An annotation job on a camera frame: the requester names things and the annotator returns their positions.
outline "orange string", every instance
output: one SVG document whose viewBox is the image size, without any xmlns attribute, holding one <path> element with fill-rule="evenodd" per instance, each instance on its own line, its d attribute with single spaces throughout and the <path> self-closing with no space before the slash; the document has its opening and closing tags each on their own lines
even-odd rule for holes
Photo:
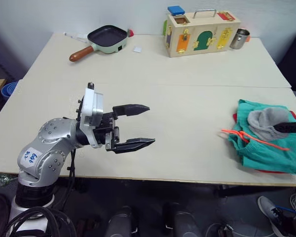
<svg viewBox="0 0 296 237">
<path fill-rule="evenodd" d="M 222 129 L 222 132 L 225 132 L 225 133 L 231 133 L 231 134 L 235 134 L 235 135 L 238 135 L 244 142 L 246 143 L 249 143 L 249 140 L 247 140 L 244 136 L 247 136 L 249 137 L 250 139 L 253 139 L 257 142 L 260 142 L 260 143 L 263 143 L 263 144 L 266 144 L 268 146 L 271 146 L 271 147 L 275 147 L 281 151 L 289 151 L 290 149 L 289 148 L 284 148 L 284 147 L 280 147 L 280 146 L 277 146 L 275 144 L 272 144 L 272 143 L 269 143 L 269 142 L 265 142 L 265 141 L 262 141 L 262 140 L 259 140 L 251 135 L 249 135 L 248 133 L 244 132 L 244 131 L 236 131 L 236 130 L 227 130 L 227 129 Z"/>
</svg>

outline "metal handle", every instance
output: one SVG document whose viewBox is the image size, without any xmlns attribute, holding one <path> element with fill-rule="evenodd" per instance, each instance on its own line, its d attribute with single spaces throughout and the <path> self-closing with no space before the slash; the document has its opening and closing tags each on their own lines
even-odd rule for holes
<svg viewBox="0 0 296 237">
<path fill-rule="evenodd" d="M 213 17 L 216 15 L 216 9 L 203 9 L 203 10 L 196 10 L 196 11 L 194 12 L 193 18 L 195 18 L 196 14 L 197 14 L 199 11 L 213 11 L 213 12 L 214 12 Z"/>
</svg>

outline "black nonstick surface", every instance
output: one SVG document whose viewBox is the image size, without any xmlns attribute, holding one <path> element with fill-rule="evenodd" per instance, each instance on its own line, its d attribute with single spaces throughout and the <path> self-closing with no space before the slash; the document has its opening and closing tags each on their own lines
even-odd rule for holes
<svg viewBox="0 0 296 237">
<path fill-rule="evenodd" d="M 102 47 L 112 46 L 127 37 L 127 32 L 116 26 L 102 26 L 88 34 L 88 39 Z"/>
</svg>

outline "green cloth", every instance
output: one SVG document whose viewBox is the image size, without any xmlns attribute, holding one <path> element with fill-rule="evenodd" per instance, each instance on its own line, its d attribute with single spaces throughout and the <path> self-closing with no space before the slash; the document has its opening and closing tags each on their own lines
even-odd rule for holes
<svg viewBox="0 0 296 237">
<path fill-rule="evenodd" d="M 247 100 L 239 100 L 237 123 L 233 130 L 242 130 L 249 135 L 258 138 L 249 129 L 247 118 L 251 111 L 263 110 L 267 107 L 287 109 L 285 106 L 264 105 Z M 296 122 L 296 119 L 291 113 L 289 113 L 289 121 Z M 275 147 L 257 142 L 253 139 L 248 138 L 248 140 L 250 140 L 250 142 L 246 143 L 237 135 L 229 135 L 229 141 L 233 143 L 238 155 L 242 158 L 243 166 L 253 169 L 296 174 L 296 133 L 290 133 L 286 138 L 270 142 L 283 148 L 289 148 L 289 151 L 281 151 Z"/>
</svg>

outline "metal cup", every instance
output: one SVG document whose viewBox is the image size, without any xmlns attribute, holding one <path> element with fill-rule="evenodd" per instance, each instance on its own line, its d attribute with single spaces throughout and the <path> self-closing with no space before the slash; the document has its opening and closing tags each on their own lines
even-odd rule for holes
<svg viewBox="0 0 296 237">
<path fill-rule="evenodd" d="M 249 31 L 247 31 L 246 29 L 239 28 L 230 44 L 230 48 L 241 49 L 241 47 L 244 45 L 249 35 L 250 35 Z"/>
</svg>

